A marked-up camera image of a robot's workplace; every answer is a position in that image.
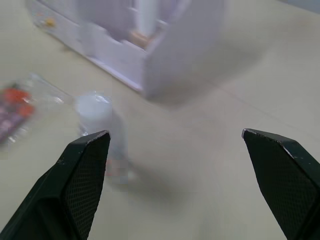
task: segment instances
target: white table surface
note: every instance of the white table surface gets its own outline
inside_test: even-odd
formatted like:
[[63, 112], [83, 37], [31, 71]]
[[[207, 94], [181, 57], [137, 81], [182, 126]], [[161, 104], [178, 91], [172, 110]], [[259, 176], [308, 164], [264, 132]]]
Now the white table surface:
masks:
[[[227, 1], [225, 29], [183, 83], [146, 101], [0, 1], [0, 81], [35, 72], [72, 96], [112, 96], [129, 154], [149, 177], [105, 184], [91, 240], [284, 240], [253, 171], [243, 128], [298, 140], [320, 159], [320, 15], [275, 0]], [[66, 107], [0, 152], [0, 229], [77, 138]]]

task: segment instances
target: clear plastic packaging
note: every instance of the clear plastic packaging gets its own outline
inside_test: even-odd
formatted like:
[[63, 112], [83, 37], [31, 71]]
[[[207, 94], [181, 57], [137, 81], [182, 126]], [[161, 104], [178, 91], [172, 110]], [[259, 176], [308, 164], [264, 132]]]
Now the clear plastic packaging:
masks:
[[0, 90], [0, 146], [8, 146], [24, 138], [36, 124], [56, 114], [73, 98], [31, 73]]

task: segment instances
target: plastic bottle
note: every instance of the plastic bottle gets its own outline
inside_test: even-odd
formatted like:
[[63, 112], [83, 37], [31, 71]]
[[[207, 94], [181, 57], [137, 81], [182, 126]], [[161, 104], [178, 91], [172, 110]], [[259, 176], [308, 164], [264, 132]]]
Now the plastic bottle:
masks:
[[111, 136], [106, 175], [116, 184], [128, 183], [128, 146], [124, 121], [112, 107], [111, 98], [91, 92], [76, 99], [79, 134], [109, 131]]

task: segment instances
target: plastic bag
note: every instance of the plastic bag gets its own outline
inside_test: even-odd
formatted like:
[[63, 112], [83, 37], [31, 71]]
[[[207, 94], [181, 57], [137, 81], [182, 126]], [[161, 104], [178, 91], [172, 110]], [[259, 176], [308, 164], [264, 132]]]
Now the plastic bag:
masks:
[[39, 120], [57, 113], [72, 97], [31, 73], [0, 90], [0, 146], [28, 135]]

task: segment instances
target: white storage organizer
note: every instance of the white storage organizer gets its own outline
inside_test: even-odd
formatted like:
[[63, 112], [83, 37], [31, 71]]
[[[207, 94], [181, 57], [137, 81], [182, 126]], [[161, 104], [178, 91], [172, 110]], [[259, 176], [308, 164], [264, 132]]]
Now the white storage organizer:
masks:
[[[158, 0], [158, 12], [153, 15], [139, 12], [148, 6], [141, 2], [26, 0], [26, 6], [34, 24], [144, 97], [151, 97], [213, 45], [222, 23], [223, 0]], [[138, 46], [132, 33], [138, 28], [153, 29], [143, 24], [143, 18], [146, 23], [157, 19], [156, 30], [142, 38], [146, 46]]]

